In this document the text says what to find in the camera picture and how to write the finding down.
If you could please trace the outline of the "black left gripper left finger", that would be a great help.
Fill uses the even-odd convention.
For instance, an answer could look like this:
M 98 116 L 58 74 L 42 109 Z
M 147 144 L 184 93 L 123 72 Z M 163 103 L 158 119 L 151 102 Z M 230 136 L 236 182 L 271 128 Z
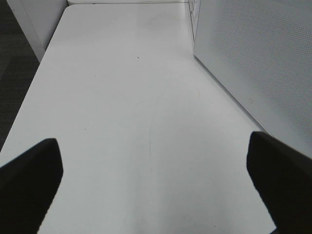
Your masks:
M 0 232 L 36 234 L 63 176 L 58 142 L 47 138 L 0 168 Z

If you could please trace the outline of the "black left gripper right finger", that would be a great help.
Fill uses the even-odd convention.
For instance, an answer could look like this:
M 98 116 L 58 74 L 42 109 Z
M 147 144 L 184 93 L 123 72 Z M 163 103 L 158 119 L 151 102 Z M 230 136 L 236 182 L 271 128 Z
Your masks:
M 310 234 L 311 158 L 264 132 L 252 132 L 246 166 L 276 233 Z

